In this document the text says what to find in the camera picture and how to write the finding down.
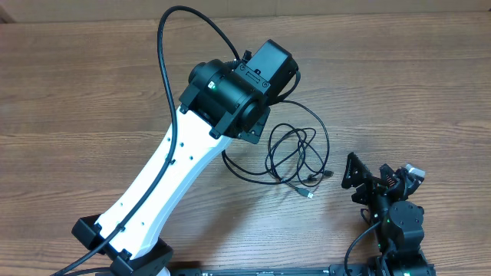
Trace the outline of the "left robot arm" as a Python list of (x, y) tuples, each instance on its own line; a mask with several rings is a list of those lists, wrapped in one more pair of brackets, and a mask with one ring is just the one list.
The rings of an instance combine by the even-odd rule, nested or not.
[(299, 78), (292, 54), (273, 40), (239, 61), (197, 64), (175, 122), (128, 190), (106, 212), (80, 218), (72, 228), (86, 249), (111, 259), (99, 273), (167, 275), (173, 250), (160, 233), (170, 213), (233, 140), (260, 140), (271, 105)]

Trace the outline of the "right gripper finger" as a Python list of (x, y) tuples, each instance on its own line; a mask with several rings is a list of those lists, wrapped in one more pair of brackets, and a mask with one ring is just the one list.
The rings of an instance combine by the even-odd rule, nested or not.
[(350, 189), (372, 182), (373, 175), (370, 170), (360, 161), (354, 152), (349, 153), (341, 187), (343, 189)]
[(399, 188), (402, 184), (401, 168), (393, 170), (389, 165), (384, 164), (379, 168), (381, 179), (384, 181), (384, 186), (388, 188)]

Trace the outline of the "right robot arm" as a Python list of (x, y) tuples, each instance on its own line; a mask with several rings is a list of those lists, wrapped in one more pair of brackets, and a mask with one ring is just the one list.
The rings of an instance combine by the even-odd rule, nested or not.
[[(376, 177), (351, 152), (347, 156), (341, 187), (355, 188), (353, 202), (365, 205), (369, 228), (350, 244), (343, 261), (345, 275), (436, 276), (433, 264), (427, 262), (420, 243), (424, 238), (424, 209), (408, 200), (425, 179), (425, 171), (411, 164), (396, 170), (384, 164)], [(377, 239), (379, 256), (365, 265), (348, 264), (354, 246), (370, 233)]]

